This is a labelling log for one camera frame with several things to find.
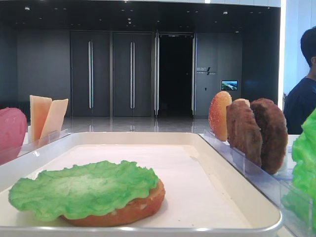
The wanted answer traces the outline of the green lettuce leaf on bun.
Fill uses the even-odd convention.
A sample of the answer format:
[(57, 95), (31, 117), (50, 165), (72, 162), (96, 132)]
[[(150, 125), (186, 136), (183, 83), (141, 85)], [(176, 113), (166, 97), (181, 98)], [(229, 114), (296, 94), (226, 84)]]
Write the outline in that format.
[(101, 216), (146, 198), (158, 185), (153, 169), (123, 160), (74, 165), (40, 172), (36, 179), (21, 178), (9, 190), (8, 201), (19, 211), (29, 211), (40, 221), (59, 216), (81, 219)]

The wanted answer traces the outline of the orange cheese slice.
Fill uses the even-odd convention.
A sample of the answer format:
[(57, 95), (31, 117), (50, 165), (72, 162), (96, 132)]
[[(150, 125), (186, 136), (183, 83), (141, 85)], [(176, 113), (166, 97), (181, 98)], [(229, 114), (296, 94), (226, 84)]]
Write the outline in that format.
[(52, 98), (30, 95), (32, 141), (40, 138), (51, 103)]

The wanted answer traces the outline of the person in dark blue shirt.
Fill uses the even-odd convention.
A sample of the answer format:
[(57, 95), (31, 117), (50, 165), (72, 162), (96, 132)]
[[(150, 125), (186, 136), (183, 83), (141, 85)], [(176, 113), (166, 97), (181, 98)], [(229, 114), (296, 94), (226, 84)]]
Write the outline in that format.
[(283, 113), (287, 132), (291, 135), (302, 133), (302, 124), (316, 108), (316, 28), (306, 30), (300, 43), (302, 54), (310, 70), (285, 100)]

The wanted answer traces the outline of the bottom bun slice on tray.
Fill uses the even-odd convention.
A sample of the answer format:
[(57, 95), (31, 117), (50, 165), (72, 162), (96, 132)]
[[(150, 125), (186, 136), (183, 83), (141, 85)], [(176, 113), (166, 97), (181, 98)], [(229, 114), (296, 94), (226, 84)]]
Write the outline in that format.
[(146, 198), (136, 198), (130, 201), (124, 208), (116, 209), (106, 215), (89, 215), (82, 219), (68, 219), (64, 215), (60, 218), (79, 227), (116, 227), (134, 223), (156, 214), (164, 200), (165, 188), (161, 180), (157, 186), (151, 189)]

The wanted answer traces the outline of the brown meat patty front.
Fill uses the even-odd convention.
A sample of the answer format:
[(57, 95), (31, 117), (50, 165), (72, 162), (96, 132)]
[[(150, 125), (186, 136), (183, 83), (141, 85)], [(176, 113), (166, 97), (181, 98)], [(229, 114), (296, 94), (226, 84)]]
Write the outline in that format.
[(243, 152), (248, 160), (260, 167), (263, 141), (250, 102), (236, 99), (228, 105), (226, 124), (230, 146)]

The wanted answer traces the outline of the clear acrylic right rack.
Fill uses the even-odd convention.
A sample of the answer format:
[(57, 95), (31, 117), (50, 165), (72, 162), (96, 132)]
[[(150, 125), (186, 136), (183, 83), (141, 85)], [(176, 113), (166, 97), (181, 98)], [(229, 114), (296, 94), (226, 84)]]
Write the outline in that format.
[(234, 168), (269, 198), (283, 213), (285, 228), (295, 237), (314, 237), (316, 235), (316, 203), (313, 199), (294, 187), (293, 166), (290, 164), (292, 147), (287, 147), (286, 169), (270, 175), (245, 158), (228, 142), (222, 142), (209, 132), (204, 131), (202, 138), (224, 157)]

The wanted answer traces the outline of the pale yellow cheese slice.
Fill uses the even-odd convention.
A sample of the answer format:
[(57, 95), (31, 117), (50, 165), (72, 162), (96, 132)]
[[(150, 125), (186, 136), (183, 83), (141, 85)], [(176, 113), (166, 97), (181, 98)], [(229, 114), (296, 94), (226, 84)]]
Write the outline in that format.
[(52, 101), (41, 132), (40, 139), (48, 136), (53, 132), (61, 131), (67, 106), (68, 99)]

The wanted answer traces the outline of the sesame top bun slice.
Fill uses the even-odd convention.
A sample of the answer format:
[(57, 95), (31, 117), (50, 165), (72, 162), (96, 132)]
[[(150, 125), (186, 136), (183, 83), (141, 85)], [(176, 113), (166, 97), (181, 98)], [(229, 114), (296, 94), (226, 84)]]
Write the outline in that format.
[(215, 137), (225, 142), (227, 140), (226, 107), (232, 103), (231, 95), (226, 91), (218, 92), (209, 107), (209, 125)]

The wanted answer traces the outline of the small wall screen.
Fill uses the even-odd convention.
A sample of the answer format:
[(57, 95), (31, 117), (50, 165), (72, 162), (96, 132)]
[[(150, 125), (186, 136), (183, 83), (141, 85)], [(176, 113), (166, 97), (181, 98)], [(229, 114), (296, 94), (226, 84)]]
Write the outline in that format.
[(222, 80), (221, 81), (221, 90), (237, 90), (238, 81), (237, 80)]

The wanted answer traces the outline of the clear acrylic left rack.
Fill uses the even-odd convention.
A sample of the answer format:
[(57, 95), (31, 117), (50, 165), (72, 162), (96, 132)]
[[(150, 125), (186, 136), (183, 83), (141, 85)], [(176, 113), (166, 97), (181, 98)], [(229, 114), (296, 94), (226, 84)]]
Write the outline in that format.
[(36, 140), (34, 142), (29, 142), (27, 144), (24, 144), (17, 148), (10, 148), (5, 151), (2, 151), (0, 153), (0, 164), (6, 164), (14, 159), (17, 159), (18, 157), (25, 155), (29, 152), (33, 152), (45, 145), (51, 144), (52, 142), (61, 139), (65, 136), (70, 134), (67, 129), (62, 130), (60, 132), (53, 132), (49, 134), (48, 136), (41, 138), (39, 140)]

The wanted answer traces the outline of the green lettuce leaf in rack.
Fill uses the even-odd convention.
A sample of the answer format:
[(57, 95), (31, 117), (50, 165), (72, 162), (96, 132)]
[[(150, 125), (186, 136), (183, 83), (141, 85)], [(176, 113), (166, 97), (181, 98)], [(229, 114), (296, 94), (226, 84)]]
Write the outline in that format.
[(293, 190), (283, 197), (285, 208), (293, 211), (303, 222), (316, 228), (316, 113), (305, 120), (302, 134), (293, 142)]

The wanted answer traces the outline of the white rectangular tray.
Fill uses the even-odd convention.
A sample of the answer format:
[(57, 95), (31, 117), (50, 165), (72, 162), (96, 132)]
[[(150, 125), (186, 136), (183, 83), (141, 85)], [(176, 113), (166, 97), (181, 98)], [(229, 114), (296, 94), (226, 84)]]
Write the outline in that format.
[[(69, 134), (0, 168), (3, 237), (275, 237), (283, 215), (205, 140), (193, 133), (81, 132)], [(125, 227), (72, 227), (37, 221), (8, 202), (19, 178), (102, 160), (152, 168), (166, 195), (157, 214)]]

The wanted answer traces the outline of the dark double doors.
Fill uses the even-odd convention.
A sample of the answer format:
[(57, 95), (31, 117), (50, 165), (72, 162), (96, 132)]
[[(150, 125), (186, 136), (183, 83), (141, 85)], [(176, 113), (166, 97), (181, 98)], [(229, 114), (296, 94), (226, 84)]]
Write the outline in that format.
[(193, 36), (71, 32), (72, 115), (193, 114)]

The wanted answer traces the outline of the clear acrylic rack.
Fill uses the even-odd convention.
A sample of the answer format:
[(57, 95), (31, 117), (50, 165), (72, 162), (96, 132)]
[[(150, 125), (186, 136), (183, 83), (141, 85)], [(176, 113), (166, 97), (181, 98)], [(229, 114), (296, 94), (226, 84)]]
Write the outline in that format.
[(25, 155), (29, 152), (33, 152), (45, 145), (51, 144), (52, 142), (61, 139), (65, 136), (70, 134), (67, 129), (62, 130), (60, 132), (53, 132), (49, 134), (48, 136), (41, 138), (39, 140), (36, 140), (34, 142), (29, 142), (27, 144), (24, 144), (17, 148), (10, 148), (5, 151), (2, 151), (0, 153), (0, 164), (6, 164), (14, 159), (17, 159), (18, 157)]
[(313, 199), (294, 187), (293, 166), (290, 164), (292, 147), (287, 147), (286, 169), (270, 175), (245, 158), (228, 142), (222, 142), (209, 132), (204, 131), (202, 138), (224, 157), (234, 168), (269, 198), (283, 213), (285, 228), (295, 237), (314, 237), (316, 235), (316, 203)]

